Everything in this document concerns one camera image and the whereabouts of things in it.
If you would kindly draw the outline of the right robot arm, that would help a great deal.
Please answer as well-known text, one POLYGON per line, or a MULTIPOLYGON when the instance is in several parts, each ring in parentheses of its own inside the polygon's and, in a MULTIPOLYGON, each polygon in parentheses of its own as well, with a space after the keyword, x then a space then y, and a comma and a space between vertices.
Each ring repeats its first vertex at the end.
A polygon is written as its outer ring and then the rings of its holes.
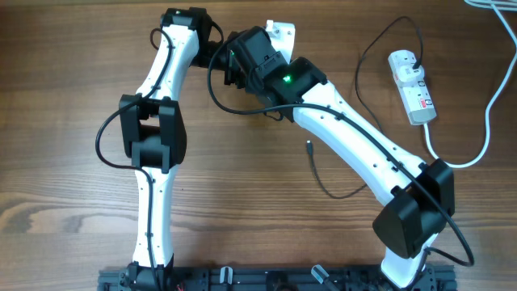
POLYGON ((371 189, 383 209, 372 223, 386 247, 380 270, 400 289, 414 286, 438 234, 455 212, 452 169, 426 164, 359 115, 334 84, 303 57, 285 59, 263 27, 230 35, 225 81, 261 99, 259 114, 277 112, 324 141, 371 189))

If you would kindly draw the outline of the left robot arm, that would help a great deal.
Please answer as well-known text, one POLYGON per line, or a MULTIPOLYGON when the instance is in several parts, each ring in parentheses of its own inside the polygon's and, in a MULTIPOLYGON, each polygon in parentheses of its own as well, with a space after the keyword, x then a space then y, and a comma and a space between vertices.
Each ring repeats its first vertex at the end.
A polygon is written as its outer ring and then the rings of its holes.
POLYGON ((124 152, 139 187, 137 244, 120 276, 122 290, 174 289, 170 209, 174 178, 187 148, 179 97, 189 67, 207 66, 218 47, 209 39, 214 28, 204 8, 168 9, 145 81, 134 95, 120 99, 124 152))

